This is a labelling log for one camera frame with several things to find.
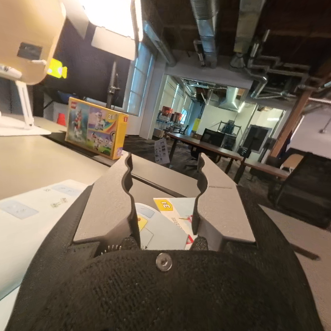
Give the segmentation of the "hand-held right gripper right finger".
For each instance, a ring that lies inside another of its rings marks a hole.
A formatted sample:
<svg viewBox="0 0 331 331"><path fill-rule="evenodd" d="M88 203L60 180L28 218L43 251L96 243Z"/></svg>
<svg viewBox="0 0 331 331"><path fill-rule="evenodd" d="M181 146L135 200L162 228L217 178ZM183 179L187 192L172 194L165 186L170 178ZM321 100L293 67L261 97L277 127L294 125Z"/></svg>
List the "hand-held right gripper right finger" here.
<svg viewBox="0 0 331 331"><path fill-rule="evenodd" d="M197 170L200 193L193 208L193 234L205 238L209 250L223 250L228 242L255 244L234 181L204 153L199 155Z"/></svg>

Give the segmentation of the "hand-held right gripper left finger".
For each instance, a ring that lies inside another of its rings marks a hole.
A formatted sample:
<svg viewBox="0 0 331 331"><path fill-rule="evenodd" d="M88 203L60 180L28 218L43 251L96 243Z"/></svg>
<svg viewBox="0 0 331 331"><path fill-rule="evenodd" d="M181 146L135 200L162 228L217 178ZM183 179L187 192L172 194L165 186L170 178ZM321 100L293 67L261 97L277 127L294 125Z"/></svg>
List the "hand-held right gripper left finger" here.
<svg viewBox="0 0 331 331"><path fill-rule="evenodd" d="M95 181L74 243L98 241L107 248L120 245L124 238L133 235L140 247L138 216L129 192L133 186L132 169L132 156L125 153Z"/></svg>

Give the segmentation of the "lego instruction booklet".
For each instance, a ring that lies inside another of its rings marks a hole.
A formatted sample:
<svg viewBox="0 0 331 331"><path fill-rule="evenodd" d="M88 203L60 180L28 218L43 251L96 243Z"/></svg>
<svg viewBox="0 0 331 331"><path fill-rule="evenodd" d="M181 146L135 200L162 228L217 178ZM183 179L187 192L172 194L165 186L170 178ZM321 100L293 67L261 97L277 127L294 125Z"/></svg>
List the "lego instruction booklet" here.
<svg viewBox="0 0 331 331"><path fill-rule="evenodd" d="M87 188L65 180L0 201L0 298L17 288L39 246Z"/></svg>

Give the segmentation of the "yellow lego set box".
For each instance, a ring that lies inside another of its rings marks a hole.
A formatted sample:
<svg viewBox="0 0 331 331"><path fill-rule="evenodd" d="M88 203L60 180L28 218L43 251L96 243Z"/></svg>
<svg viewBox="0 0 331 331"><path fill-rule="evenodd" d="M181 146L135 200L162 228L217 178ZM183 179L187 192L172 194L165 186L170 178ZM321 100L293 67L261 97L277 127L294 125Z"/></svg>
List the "yellow lego set box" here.
<svg viewBox="0 0 331 331"><path fill-rule="evenodd" d="M116 160L122 155L129 115L70 97L65 142Z"/></svg>

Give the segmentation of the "instruction booklet with yellow corner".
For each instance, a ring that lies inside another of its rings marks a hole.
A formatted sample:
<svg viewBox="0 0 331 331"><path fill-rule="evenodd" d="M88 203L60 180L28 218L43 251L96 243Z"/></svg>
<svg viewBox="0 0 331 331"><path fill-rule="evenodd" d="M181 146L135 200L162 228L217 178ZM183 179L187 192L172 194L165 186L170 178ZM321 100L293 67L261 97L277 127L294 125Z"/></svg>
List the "instruction booklet with yellow corner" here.
<svg viewBox="0 0 331 331"><path fill-rule="evenodd" d="M189 250L196 239L192 230L195 198L154 198L154 203L163 216L186 233L185 250Z"/></svg>

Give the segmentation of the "brown wooden table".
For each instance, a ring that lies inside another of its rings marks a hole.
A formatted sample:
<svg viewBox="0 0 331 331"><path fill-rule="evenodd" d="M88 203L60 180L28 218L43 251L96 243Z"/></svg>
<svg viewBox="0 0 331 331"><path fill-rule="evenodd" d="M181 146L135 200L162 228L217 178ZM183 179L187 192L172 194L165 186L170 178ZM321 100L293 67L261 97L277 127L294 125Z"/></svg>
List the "brown wooden table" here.
<svg viewBox="0 0 331 331"><path fill-rule="evenodd" d="M189 145L191 147L197 147L201 150L205 150L205 151L210 151L210 152L213 152L217 155L220 155L222 157L226 157L226 158L230 158L230 162L225 170L225 173L228 174L228 172L230 171L230 168L232 166L232 163L234 160L236 161L240 161L241 164L245 162L246 158L243 158L242 156L240 156L238 153L236 152L233 152L233 151L228 151L224 148L221 148L221 147L217 147L217 146L214 146L212 144L209 144L209 143L205 143L205 142L201 142L200 140L197 140L197 139L193 139L191 137L187 137L187 136L184 136L184 135L181 135L181 134L178 134L178 133L166 133L165 136L166 137L169 137L169 138L172 138L173 139L173 144L172 144L172 147L171 147L171 150L170 150L170 153L169 153L169 167L171 166L171 163L172 163L172 158L173 158L173 155L175 153L175 149L176 149L176 146L177 146L177 143L180 141L186 145Z"/></svg>
<svg viewBox="0 0 331 331"><path fill-rule="evenodd" d="M251 159L245 159L243 161L243 164L246 167L261 171L263 173L266 173L268 175L271 175L271 176L274 176L274 177L277 177L277 178L281 178L281 179L286 179L290 175L290 173L287 172L287 171L284 171L282 169L275 168L271 165L260 163L258 161L254 161L254 160L251 160Z"/></svg>

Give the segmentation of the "black office chair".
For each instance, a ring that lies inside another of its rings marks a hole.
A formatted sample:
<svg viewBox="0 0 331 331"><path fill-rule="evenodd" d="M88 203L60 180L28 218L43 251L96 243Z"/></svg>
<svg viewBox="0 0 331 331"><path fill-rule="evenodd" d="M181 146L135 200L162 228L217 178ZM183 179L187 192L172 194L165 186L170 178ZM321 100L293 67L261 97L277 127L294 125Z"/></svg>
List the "black office chair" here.
<svg viewBox="0 0 331 331"><path fill-rule="evenodd" d="M222 147L225 134L205 128L200 142L208 143L216 147Z"/></svg>

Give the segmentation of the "white printed paper sheet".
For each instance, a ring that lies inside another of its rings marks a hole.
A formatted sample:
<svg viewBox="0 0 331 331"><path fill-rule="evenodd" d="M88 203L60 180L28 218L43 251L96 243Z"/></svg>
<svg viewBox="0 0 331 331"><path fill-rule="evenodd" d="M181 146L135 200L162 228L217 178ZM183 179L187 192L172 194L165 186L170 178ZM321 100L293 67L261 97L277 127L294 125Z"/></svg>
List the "white printed paper sheet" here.
<svg viewBox="0 0 331 331"><path fill-rule="evenodd" d="M170 163L167 140L163 137L154 144L155 163L164 165Z"/></svg>

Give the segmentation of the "black monitor on stand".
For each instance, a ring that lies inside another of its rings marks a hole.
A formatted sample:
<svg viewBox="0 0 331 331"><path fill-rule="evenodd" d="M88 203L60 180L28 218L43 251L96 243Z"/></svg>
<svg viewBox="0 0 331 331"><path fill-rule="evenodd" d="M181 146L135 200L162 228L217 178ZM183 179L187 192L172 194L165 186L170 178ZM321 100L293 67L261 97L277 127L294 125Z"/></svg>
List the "black monitor on stand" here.
<svg viewBox="0 0 331 331"><path fill-rule="evenodd" d="M258 125L250 125L246 130L241 147L250 149L251 152L260 154L272 128Z"/></svg>

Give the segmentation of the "black mesh chair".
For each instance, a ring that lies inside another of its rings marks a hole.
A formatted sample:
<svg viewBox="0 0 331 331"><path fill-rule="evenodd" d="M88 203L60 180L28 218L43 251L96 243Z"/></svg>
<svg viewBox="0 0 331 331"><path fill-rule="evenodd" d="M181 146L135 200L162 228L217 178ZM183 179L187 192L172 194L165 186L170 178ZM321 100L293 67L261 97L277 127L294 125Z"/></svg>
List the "black mesh chair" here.
<svg viewBox="0 0 331 331"><path fill-rule="evenodd" d="M331 222L331 160L307 153L285 180L268 188L275 209L326 229Z"/></svg>

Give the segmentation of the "metal exhaust hood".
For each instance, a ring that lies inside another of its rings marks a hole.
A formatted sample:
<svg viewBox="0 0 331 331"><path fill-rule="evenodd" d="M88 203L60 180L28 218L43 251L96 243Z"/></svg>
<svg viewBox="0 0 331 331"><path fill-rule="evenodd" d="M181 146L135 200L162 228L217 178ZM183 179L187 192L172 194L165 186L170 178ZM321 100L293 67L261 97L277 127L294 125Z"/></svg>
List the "metal exhaust hood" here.
<svg viewBox="0 0 331 331"><path fill-rule="evenodd" d="M241 95L239 99L237 98L238 92L239 88L227 86L225 99L220 101L218 107L223 110L240 113L243 101L241 101Z"/></svg>

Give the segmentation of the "white tablet stand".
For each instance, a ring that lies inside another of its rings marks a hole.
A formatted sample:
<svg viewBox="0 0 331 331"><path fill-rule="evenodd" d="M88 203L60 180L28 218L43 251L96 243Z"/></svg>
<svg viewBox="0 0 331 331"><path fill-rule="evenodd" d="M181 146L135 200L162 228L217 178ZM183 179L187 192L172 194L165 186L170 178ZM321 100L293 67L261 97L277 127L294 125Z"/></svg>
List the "white tablet stand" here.
<svg viewBox="0 0 331 331"><path fill-rule="evenodd" d="M0 114L0 136L50 135L51 131L35 126L27 84L21 81L22 73L15 68L0 65L1 77L15 82L23 111L24 121Z"/></svg>

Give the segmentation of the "black backdrop panel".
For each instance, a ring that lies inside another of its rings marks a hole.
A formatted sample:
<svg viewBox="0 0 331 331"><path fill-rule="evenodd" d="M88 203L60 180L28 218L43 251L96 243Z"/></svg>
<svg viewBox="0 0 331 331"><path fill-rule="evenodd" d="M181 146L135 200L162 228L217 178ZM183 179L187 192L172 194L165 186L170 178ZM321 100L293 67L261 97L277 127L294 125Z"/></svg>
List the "black backdrop panel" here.
<svg viewBox="0 0 331 331"><path fill-rule="evenodd" d="M70 96L106 103L114 62L117 65L117 87L120 90L115 93L112 106L124 108L131 61L93 47L91 42L95 30L96 26L89 23L86 35L82 38L72 22L66 18L53 58L67 67L67 78L46 75L39 84L32 86L34 116L43 116L44 94L51 100L66 105Z"/></svg>

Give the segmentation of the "studio light panel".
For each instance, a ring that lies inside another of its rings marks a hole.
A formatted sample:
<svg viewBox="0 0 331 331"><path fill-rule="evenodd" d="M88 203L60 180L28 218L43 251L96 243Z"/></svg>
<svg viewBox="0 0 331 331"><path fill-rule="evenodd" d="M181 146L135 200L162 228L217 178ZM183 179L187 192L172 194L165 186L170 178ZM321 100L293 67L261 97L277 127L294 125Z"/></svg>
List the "studio light panel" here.
<svg viewBox="0 0 331 331"><path fill-rule="evenodd" d="M135 60L143 40L140 0L62 0L66 16L84 39L89 24L95 26L91 46Z"/></svg>

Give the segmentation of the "wood-backed tablet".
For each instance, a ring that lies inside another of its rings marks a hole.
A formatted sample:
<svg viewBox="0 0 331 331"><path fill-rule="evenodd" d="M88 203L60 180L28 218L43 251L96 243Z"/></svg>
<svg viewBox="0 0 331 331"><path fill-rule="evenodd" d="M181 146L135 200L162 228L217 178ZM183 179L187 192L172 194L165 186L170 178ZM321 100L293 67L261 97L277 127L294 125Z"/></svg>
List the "wood-backed tablet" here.
<svg viewBox="0 0 331 331"><path fill-rule="evenodd" d="M0 1L0 64L22 73L27 85L45 76L66 19L58 0Z"/></svg>

